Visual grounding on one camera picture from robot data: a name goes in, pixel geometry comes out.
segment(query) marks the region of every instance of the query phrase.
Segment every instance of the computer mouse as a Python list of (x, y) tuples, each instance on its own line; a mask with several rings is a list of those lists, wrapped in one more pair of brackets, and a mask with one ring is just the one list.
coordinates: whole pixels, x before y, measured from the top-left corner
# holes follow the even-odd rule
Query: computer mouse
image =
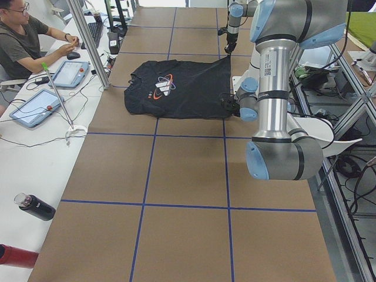
[(80, 58), (80, 57), (81, 57), (80, 53), (77, 53), (77, 52), (68, 53), (67, 56), (66, 56), (66, 58), (68, 60), (74, 60), (74, 59), (77, 59), (77, 58)]

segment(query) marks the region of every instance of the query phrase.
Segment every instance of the dark green t-shirt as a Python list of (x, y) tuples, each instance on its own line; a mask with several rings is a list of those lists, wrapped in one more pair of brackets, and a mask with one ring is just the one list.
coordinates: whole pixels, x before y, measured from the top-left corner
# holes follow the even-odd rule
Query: dark green t-shirt
[(29, 23), (23, 26), (25, 35), (18, 34), (0, 21), (0, 64), (12, 79), (28, 78), (31, 74), (17, 61), (23, 58), (41, 57), (38, 34), (46, 34), (48, 26), (30, 16)]

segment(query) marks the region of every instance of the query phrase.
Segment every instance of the white table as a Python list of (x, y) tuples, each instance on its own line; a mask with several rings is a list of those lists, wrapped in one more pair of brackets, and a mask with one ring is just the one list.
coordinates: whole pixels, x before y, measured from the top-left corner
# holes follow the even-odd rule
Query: white table
[[(87, 21), (93, 21), (93, 18), (88, 17)], [(64, 31), (72, 35), (78, 35), (73, 19), (68, 23)], [(103, 64), (105, 64), (109, 54), (106, 32), (107, 30), (104, 28), (98, 47), (99, 55), (104, 54), (101, 56)], [(66, 42), (56, 41), (52, 45), (50, 52), (57, 50), (63, 44), (66, 44)], [(77, 61), (90, 61), (87, 50), (81, 50), (78, 47), (75, 51), (81, 54), (81, 58), (77, 59)], [(62, 57), (51, 65), (49, 67), (50, 71), (56, 71), (64, 60), (66, 58)], [(76, 89), (59, 91), (65, 100), (70, 97), (70, 93), (76, 92), (89, 82), (92, 77), (90, 71)], [(28, 84), (29, 82), (19, 91), (16, 99), (27, 100), (43, 88), (52, 90), (47, 84), (41, 85), (34, 90), (27, 90), (26, 85)], [(88, 97), (88, 102), (83, 112), (74, 121), (75, 125), (89, 126), (102, 91), (103, 88), (98, 77), (93, 78), (90, 84), (84, 88), (82, 92)], [(67, 111), (72, 119), (79, 113), (85, 101), (86, 98), (81, 94), (77, 94), (65, 102)], [(0, 118), (0, 121), (9, 120), (9, 114), (14, 109), (15, 106), (10, 105)], [(58, 109), (58, 112), (64, 116), (61, 108)], [(67, 121), (63, 120), (59, 114), (54, 113), (33, 129), (25, 128), (13, 120), (0, 122), (0, 135), (4, 139), (13, 142), (33, 145), (57, 137), (64, 137), (68, 128)], [(75, 135), (82, 136), (84, 134), (84, 132), (78, 131)], [(0, 244), (36, 252), (40, 251), (51, 221), (42, 221), (20, 210), (13, 203), (13, 199), (16, 194), (21, 192), (34, 194), (56, 208), (71, 175), (83, 141), (84, 138), (71, 138), (69, 146), (67, 146), (65, 140), (57, 140), (42, 146), (28, 148), (0, 140)], [(27, 281), (31, 271), (31, 269), (26, 268), (0, 265), (0, 281)]]

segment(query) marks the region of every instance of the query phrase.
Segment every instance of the black keyboard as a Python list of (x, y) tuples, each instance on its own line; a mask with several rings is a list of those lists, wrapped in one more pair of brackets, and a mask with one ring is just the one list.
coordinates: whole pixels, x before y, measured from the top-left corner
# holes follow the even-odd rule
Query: black keyboard
[[(98, 48), (100, 38), (102, 37), (103, 22), (90, 22), (88, 27), (94, 39), (95, 46)], [(81, 49), (86, 49), (85, 43), (82, 42)]]

